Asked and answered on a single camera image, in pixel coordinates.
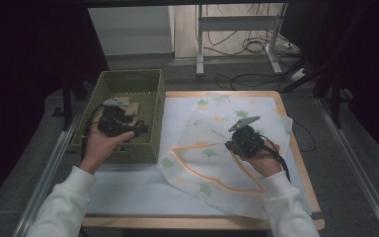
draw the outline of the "right hand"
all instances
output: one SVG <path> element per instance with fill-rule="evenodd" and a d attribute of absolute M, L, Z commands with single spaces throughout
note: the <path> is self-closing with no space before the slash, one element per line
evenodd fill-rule
<path fill-rule="evenodd" d="M 265 146 L 274 150 L 276 148 L 276 152 L 279 150 L 279 146 L 275 143 L 270 143 L 269 141 L 265 141 Z M 255 154 L 255 156 L 246 158 L 241 157 L 243 161 L 249 162 L 256 171 L 258 171 L 261 175 L 268 177 L 279 173 L 282 171 L 281 164 L 273 157 L 269 152 L 261 149 Z"/>

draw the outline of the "wooden floor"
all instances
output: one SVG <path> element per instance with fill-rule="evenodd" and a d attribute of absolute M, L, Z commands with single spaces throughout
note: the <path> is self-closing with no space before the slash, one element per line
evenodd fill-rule
<path fill-rule="evenodd" d="M 276 15 L 282 4 L 224 4 L 203 5 L 203 16 L 234 15 Z M 194 58 L 197 52 L 197 16 L 198 6 L 174 6 L 175 15 L 175 58 Z M 258 55 L 265 54 L 260 42 L 248 47 L 252 53 L 244 50 L 243 42 L 247 39 L 259 40 L 270 38 L 271 33 L 258 31 L 209 32 L 203 34 L 204 56 Z M 285 40 L 278 38 L 276 45 L 283 46 Z"/>

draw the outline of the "green plastic basket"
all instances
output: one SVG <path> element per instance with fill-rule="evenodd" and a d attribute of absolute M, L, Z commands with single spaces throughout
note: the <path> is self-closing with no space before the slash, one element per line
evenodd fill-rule
<path fill-rule="evenodd" d="M 104 71 L 70 142 L 80 154 L 86 121 L 95 107 L 113 97 L 128 97 L 139 103 L 138 117 L 149 125 L 147 133 L 119 145 L 105 163 L 157 163 L 165 106 L 162 70 Z"/>

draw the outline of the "white sweater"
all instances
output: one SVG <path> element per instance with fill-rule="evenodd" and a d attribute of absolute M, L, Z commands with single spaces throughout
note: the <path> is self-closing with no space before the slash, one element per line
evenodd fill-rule
<path fill-rule="evenodd" d="M 54 187 L 27 233 L 37 236 L 78 236 L 96 177 L 72 168 L 69 177 Z M 274 236 L 319 236 L 300 200 L 300 191 L 280 172 L 264 179 L 265 209 Z"/>

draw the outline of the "wall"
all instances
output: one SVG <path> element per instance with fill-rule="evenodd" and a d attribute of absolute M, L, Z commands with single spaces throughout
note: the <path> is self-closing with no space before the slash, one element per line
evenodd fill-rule
<path fill-rule="evenodd" d="M 105 55 L 173 52 L 173 8 L 88 9 Z"/>

